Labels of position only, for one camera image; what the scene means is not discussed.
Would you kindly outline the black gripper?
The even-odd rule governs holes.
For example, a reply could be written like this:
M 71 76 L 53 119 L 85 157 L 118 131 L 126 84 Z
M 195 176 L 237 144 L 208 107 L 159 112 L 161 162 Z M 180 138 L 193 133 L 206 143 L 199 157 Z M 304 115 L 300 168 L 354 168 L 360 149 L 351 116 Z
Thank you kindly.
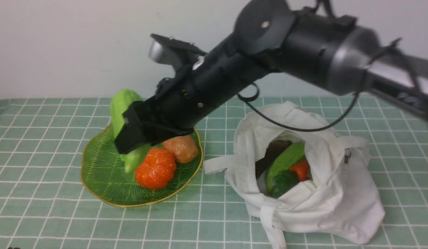
M 154 137 L 189 132 L 201 119 L 217 109 L 203 100 L 192 77 L 192 66 L 185 65 L 171 79 L 162 79 L 155 94 L 134 101 L 114 120 L 114 145 L 121 155 L 154 145 Z

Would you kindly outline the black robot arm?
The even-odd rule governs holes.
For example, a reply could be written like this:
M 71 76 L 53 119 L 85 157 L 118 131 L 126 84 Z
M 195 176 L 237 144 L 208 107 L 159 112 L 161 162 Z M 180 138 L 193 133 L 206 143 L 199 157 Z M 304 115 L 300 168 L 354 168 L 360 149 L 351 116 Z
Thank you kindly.
M 154 96 L 134 101 L 115 136 L 120 154 L 190 134 L 217 107 L 237 96 L 247 105 L 259 96 L 239 93 L 271 73 L 286 73 L 335 95 L 369 92 L 428 124 L 428 78 L 420 76 L 400 39 L 382 47 L 377 34 L 353 16 L 334 16 L 329 0 L 290 10 L 285 0 L 252 0 L 232 33 L 210 52 L 152 34 L 149 58 L 170 65 Z

